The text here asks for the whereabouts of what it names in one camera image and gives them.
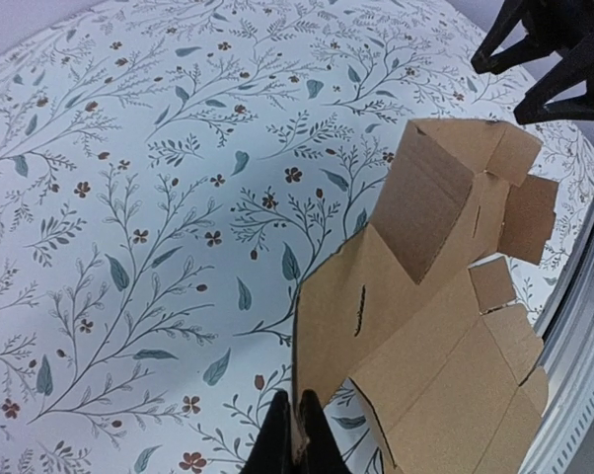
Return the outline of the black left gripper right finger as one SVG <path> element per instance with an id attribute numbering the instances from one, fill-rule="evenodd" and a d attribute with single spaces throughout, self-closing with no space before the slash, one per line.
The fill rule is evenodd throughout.
<path id="1" fill-rule="evenodd" d="M 350 474 L 315 391 L 303 392 L 299 414 L 307 440 L 299 457 L 297 473 Z"/>

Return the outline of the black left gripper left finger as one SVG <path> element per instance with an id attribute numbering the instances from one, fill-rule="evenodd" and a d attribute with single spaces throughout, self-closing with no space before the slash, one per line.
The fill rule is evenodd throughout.
<path id="1" fill-rule="evenodd" d="M 271 400 L 241 473 L 289 474 L 292 471 L 291 408 L 288 394 L 280 390 Z"/>

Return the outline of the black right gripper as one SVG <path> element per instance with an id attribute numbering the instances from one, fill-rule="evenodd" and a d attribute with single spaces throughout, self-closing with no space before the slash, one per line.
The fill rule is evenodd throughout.
<path id="1" fill-rule="evenodd" d="M 560 61 L 526 93 L 516 121 L 594 121 L 594 1 L 504 1 L 471 64 L 498 75 L 554 52 Z"/>

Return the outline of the brown cardboard box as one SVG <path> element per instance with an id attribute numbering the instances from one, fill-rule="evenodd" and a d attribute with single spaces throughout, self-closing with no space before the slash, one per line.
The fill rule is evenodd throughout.
<path id="1" fill-rule="evenodd" d="M 545 411 L 542 339 L 507 259 L 538 264 L 557 183 L 506 121 L 408 122 L 364 229 L 303 282 L 293 399 L 353 383 L 391 473 L 515 473 Z"/>

